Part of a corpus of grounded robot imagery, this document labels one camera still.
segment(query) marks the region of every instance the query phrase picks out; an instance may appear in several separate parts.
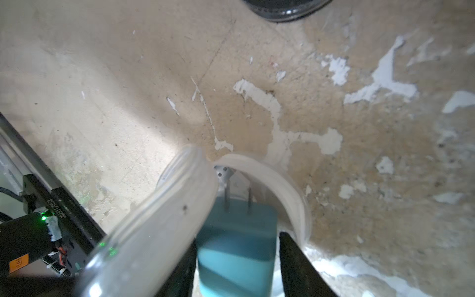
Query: peeling paint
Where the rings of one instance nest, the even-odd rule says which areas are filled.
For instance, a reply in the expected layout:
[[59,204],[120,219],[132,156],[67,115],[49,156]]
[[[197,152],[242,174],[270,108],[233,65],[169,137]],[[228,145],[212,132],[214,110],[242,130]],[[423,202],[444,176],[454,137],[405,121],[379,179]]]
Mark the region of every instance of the peeling paint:
[[275,80],[277,82],[280,82],[282,79],[284,79],[286,72],[285,71],[278,71],[277,74],[275,75]]
[[442,113],[449,114],[459,107],[475,105],[475,94],[467,91],[456,91],[450,100],[445,104]]
[[463,193],[447,192],[439,195],[434,195],[432,196],[432,198],[439,203],[455,205],[463,196]]
[[173,101],[169,97],[167,97],[167,101],[168,101],[168,103],[170,103],[170,106],[173,108],[173,110],[177,113],[177,116],[180,116],[180,114],[178,113],[178,110],[176,109],[175,104],[173,103]]
[[340,193],[338,196],[342,199],[348,200],[354,194],[354,189],[352,186],[347,184],[342,184],[340,187]]
[[447,56],[448,54],[450,54],[450,52],[452,51],[452,46],[448,46],[446,49],[444,49],[443,51],[441,51],[440,53],[432,53],[432,54],[428,54],[427,53],[427,48],[429,47],[429,44],[431,44],[432,42],[434,41],[434,38],[431,37],[429,38],[426,42],[424,42],[423,44],[421,44],[418,48],[417,48],[417,54],[412,57],[409,62],[407,63],[407,67],[415,64],[415,63],[421,63],[421,62],[427,62],[427,61],[434,61],[434,60],[437,60],[441,57],[444,57],[444,56]]
[[277,99],[270,93],[256,87],[245,79],[239,80],[233,86],[233,89],[242,94],[244,100],[252,98],[254,102],[270,112],[272,120],[272,142],[267,146],[266,161],[271,164],[279,164],[285,170],[288,168],[292,151],[292,143],[300,141],[305,143],[317,143],[323,154],[334,154],[340,151],[343,136],[337,130],[328,128],[327,133],[318,135],[307,132],[285,132],[280,129],[279,117],[281,105]]
[[326,55],[325,58],[329,59],[330,62],[322,61],[322,67],[325,68],[330,64],[328,71],[334,73],[332,76],[333,84],[343,86],[347,81],[348,71],[350,71],[350,67],[346,66],[346,59],[340,57],[335,59],[333,55]]
[[394,165],[389,157],[382,157],[381,162],[376,165],[380,174],[394,174]]
[[360,257],[339,255],[331,260],[321,259],[313,261],[312,264],[318,272],[325,273],[334,278],[338,276],[349,276],[352,278],[360,276],[375,277],[393,288],[397,292],[398,297],[431,297],[420,289],[411,287],[409,283],[402,278],[380,273]]
[[360,90],[345,95],[344,104],[352,104],[361,100],[373,102],[376,93],[379,89],[384,88],[391,91],[391,93],[402,95],[406,100],[411,99],[417,93],[417,88],[414,84],[404,84],[394,81],[394,53],[396,49],[404,44],[404,37],[398,36],[394,41],[394,45],[384,55],[378,64],[378,68],[372,73],[373,83],[364,86]]
[[199,94],[199,100],[201,103],[203,103],[203,106],[205,107],[206,111],[206,116],[208,117],[209,123],[211,124],[211,128],[213,129],[213,134],[214,134],[214,149],[219,151],[222,148],[227,148],[230,151],[234,151],[234,145],[228,143],[226,140],[220,141],[218,137],[216,136],[216,128],[214,127],[213,121],[211,120],[211,116],[209,115],[208,107],[206,106],[205,98],[201,94],[200,90],[198,89],[198,85],[195,83],[194,79],[191,77],[191,81],[195,85],[195,92],[193,93],[193,96],[191,97],[191,100],[194,101],[196,98],[196,95]]
[[310,195],[311,192],[312,192],[312,188],[310,187],[310,185],[307,185],[307,187],[305,188],[305,197]]

